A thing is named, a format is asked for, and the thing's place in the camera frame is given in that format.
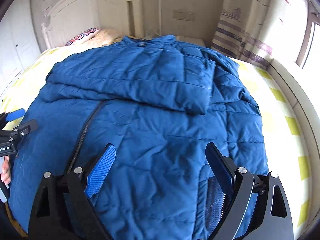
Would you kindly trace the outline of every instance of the bed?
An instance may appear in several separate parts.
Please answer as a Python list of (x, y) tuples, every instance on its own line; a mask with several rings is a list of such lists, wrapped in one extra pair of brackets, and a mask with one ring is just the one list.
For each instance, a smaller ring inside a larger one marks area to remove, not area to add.
[[(78, 13), (79, 9), (85, 6), (91, 17), (84, 17)], [(117, 6), (121, 6), (121, 14), (115, 13)], [(75, 13), (69, 18), (70, 25), (65, 26), (64, 19), (70, 12)], [(116, 19), (110, 20), (113, 18), (107, 17), (108, 15), (116, 15)], [(10, 112), (19, 108), (27, 110), (56, 62), (94, 48), (85, 44), (61, 47), (79, 32), (97, 26), (114, 28), (121, 36), (143, 37), (140, 0), (61, 0), (52, 8), (50, 16), (50, 25), (43, 25), (48, 49), (6, 91), (1, 99), (0, 112)], [(240, 80), (260, 107), (269, 170), (276, 171), (280, 176), (289, 201), (294, 235), (297, 239), (306, 227), (312, 188), (308, 151), (300, 125), (287, 98), (265, 70), (233, 60), (240, 65)], [(12, 129), (20, 121), (9, 123), (5, 129)]]

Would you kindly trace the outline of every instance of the white pole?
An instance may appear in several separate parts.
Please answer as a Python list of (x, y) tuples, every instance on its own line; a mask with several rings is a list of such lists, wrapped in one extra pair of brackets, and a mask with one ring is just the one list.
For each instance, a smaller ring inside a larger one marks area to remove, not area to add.
[(159, 10), (159, 34), (162, 36), (162, 25), (161, 25), (161, 0), (158, 0), (158, 10)]

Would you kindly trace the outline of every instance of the wall outlet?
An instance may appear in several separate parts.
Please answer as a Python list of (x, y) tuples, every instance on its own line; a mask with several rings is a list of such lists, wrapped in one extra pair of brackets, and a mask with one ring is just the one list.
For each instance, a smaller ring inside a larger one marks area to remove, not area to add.
[(176, 20), (194, 21), (195, 15), (194, 12), (173, 10), (172, 18)]

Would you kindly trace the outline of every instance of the blue puffer jacket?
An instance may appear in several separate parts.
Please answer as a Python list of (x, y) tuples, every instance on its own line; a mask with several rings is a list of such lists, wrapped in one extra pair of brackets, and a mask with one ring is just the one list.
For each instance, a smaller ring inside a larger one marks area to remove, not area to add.
[(42, 175), (63, 173), (101, 104), (76, 166), (115, 145), (116, 160), (93, 199), (114, 239), (207, 238), (219, 221), (222, 193), (206, 145), (214, 142), (252, 173), (268, 172), (259, 108), (237, 67), (174, 36), (125, 37), (56, 63), (23, 120), (37, 119), (39, 129), (22, 140), (14, 162), (9, 205), (15, 218), (27, 231)]

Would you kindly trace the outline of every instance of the pillow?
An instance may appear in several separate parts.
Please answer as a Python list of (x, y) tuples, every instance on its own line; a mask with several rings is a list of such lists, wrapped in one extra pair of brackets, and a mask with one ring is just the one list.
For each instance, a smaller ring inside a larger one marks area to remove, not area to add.
[(84, 32), (81, 32), (79, 35), (68, 41), (65, 46), (85, 43), (86, 41), (96, 36), (100, 32), (100, 30), (100, 28), (90, 28)]
[(102, 29), (94, 38), (88, 40), (85, 45), (90, 48), (98, 48), (110, 45), (116, 38), (120, 37), (114, 29)]

